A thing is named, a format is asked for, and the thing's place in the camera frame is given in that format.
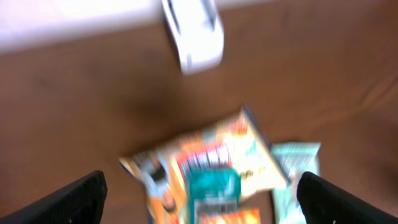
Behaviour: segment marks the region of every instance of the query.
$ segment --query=snack bag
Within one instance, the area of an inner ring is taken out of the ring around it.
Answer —
[[[190,223],[205,216],[234,212],[241,194],[241,178],[233,169],[193,170],[187,182]]]
[[[305,171],[319,175],[317,152],[320,146],[320,143],[300,142],[272,146],[272,154],[290,179],[290,184],[286,188],[272,191],[276,224],[307,223],[297,200],[297,186]]]
[[[185,184],[193,170],[233,168],[241,176],[240,200],[288,182],[247,109],[120,163],[145,185],[155,224],[188,223]]]
[[[207,217],[203,224],[261,224],[261,221],[259,210],[252,209]]]

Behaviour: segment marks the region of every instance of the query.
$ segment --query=pile of items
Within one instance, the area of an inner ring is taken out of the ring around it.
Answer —
[[[272,190],[277,223],[305,223],[296,198],[305,171],[319,174],[319,143],[265,142],[247,110],[155,149],[120,159],[146,187],[154,224],[260,224],[239,204]]]

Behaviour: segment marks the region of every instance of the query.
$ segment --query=white object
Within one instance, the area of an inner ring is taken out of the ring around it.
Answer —
[[[214,0],[162,0],[184,75],[221,62],[224,30]]]

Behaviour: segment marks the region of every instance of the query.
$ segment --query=white wall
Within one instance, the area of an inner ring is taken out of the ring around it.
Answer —
[[[266,0],[216,0],[219,9]],[[0,54],[143,26],[162,16],[160,0],[0,0]]]

